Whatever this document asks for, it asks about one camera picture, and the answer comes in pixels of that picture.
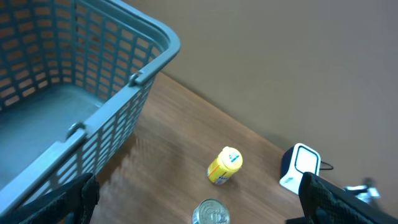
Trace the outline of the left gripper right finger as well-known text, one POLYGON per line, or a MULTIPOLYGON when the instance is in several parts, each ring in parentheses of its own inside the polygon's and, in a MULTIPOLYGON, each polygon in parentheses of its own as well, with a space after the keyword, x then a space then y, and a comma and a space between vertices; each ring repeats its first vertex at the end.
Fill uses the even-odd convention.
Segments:
POLYGON ((394 224, 397 219, 306 172, 298 189, 306 223, 394 224))

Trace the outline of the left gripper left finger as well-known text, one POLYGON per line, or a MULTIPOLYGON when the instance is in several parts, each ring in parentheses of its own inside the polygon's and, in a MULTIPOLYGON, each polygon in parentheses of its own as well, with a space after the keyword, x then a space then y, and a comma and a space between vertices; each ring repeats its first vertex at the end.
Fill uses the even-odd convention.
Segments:
POLYGON ((82 223, 91 221, 100 199, 96 176, 86 173, 1 217, 1 223, 82 223))

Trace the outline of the yellow mentos gum bottle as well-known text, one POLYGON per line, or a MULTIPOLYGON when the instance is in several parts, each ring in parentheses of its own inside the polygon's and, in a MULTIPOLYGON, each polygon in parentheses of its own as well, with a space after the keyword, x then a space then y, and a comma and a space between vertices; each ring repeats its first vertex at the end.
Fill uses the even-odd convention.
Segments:
POLYGON ((226 183, 243 164, 241 153, 233 147, 224 147, 207 168, 207 177, 214 184, 226 183))

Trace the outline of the round tin can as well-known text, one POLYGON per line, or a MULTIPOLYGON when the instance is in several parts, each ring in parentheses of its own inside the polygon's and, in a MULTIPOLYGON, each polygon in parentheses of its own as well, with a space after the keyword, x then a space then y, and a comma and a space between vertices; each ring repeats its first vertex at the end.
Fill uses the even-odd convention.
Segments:
POLYGON ((193 224, 230 224, 229 210, 217 199, 202 201, 193 211, 193 224))

